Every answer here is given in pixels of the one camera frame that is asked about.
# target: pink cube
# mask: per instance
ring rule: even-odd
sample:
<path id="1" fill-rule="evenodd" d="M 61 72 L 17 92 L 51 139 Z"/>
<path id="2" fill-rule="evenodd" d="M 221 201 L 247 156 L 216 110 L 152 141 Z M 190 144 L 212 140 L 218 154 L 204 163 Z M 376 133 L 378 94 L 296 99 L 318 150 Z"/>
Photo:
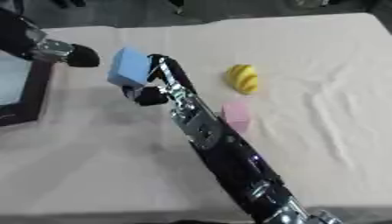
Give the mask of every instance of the pink cube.
<path id="1" fill-rule="evenodd" d="M 222 106 L 222 117 L 230 127 L 242 134 L 247 131 L 250 124 L 250 116 L 245 103 L 233 101 Z"/>

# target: white tablecloth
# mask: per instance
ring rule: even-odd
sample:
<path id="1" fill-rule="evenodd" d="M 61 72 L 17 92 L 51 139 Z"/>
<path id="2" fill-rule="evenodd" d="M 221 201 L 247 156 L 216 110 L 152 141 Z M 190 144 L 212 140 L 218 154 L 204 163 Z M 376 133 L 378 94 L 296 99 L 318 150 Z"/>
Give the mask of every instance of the white tablecloth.
<path id="1" fill-rule="evenodd" d="M 245 137 L 305 206 L 392 216 L 392 38 L 374 17 L 49 32 L 93 47 L 101 65 L 57 65 L 39 122 L 0 129 L 0 213 L 235 210 L 168 106 L 139 108 L 106 82 L 114 53 L 133 46 L 177 59 L 213 110 L 246 101 Z M 257 94 L 221 80 L 237 63 L 258 70 Z"/>

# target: yellow ball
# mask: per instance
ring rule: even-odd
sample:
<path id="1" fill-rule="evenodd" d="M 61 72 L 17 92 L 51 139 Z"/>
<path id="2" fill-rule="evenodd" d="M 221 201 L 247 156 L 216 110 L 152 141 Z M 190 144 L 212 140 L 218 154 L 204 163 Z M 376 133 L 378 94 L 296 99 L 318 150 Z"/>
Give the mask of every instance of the yellow ball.
<path id="1" fill-rule="evenodd" d="M 249 95 L 257 90 L 257 73 L 251 65 L 235 65 L 226 73 L 227 83 L 238 92 Z"/>

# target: robotic hand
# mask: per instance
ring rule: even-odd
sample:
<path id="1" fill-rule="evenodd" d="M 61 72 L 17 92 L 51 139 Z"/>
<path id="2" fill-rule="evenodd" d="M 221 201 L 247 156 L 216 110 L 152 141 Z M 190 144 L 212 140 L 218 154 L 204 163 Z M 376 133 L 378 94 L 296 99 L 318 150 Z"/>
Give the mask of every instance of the robotic hand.
<path id="1" fill-rule="evenodd" d="M 256 223 L 341 223 L 326 211 L 308 214 L 262 156 L 199 98 L 176 60 L 157 54 L 150 57 L 148 81 L 159 78 L 166 86 L 145 87 L 139 93 L 124 87 L 123 92 L 142 106 L 172 101 L 171 119 L 223 189 Z"/>
<path id="2" fill-rule="evenodd" d="M 98 54 L 83 45 L 47 38 L 32 21 L 0 9 L 0 50 L 24 60 L 66 62 L 70 67 L 98 67 Z"/>

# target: blue cube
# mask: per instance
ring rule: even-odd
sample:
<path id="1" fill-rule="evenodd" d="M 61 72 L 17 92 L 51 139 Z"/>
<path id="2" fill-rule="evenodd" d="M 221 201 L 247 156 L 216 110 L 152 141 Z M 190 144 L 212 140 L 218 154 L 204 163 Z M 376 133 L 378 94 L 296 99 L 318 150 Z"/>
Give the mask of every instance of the blue cube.
<path id="1" fill-rule="evenodd" d="M 108 82 L 119 87 L 142 88 L 147 84 L 151 59 L 130 47 L 124 47 L 113 58 Z"/>

